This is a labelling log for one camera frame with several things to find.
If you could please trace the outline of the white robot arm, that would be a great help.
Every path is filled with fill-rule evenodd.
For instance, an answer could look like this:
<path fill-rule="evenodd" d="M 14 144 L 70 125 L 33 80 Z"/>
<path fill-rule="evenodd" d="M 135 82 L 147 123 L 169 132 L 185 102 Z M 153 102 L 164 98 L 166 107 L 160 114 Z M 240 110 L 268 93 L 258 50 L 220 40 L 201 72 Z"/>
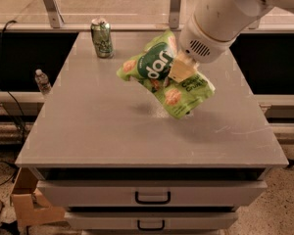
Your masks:
<path fill-rule="evenodd" d="M 179 36 L 169 78 L 181 82 L 215 61 L 247 26 L 278 7 L 294 14 L 294 0 L 199 0 Z"/>

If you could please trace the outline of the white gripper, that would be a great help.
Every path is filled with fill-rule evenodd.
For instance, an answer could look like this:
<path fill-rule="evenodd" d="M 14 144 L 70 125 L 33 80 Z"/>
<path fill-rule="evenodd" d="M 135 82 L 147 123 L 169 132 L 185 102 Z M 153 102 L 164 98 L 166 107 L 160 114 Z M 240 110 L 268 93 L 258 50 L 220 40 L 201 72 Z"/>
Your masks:
<path fill-rule="evenodd" d="M 192 15 L 180 33 L 179 44 L 183 52 L 174 58 L 169 78 L 180 83 L 194 75 L 199 63 L 207 64 L 216 60 L 235 38 L 235 24 L 229 20 L 221 20 L 212 25 L 201 24 Z"/>

